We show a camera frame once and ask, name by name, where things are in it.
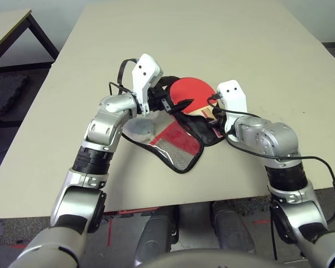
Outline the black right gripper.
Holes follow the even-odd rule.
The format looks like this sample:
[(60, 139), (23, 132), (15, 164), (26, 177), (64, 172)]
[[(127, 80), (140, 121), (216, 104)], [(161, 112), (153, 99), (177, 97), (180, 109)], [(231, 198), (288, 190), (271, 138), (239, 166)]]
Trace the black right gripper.
[(216, 118), (212, 123), (213, 128), (218, 130), (220, 133), (225, 133), (224, 127), (226, 124), (226, 113), (218, 108), (213, 108), (212, 113)]

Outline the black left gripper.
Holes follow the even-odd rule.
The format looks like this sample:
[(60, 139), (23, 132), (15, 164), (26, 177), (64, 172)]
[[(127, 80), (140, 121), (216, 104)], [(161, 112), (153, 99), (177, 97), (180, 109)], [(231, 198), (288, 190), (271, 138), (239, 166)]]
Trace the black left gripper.
[(165, 111), (166, 113), (178, 113), (189, 107), (193, 99), (185, 99), (173, 105), (168, 100), (168, 94), (161, 83), (148, 89), (148, 105), (150, 111)]

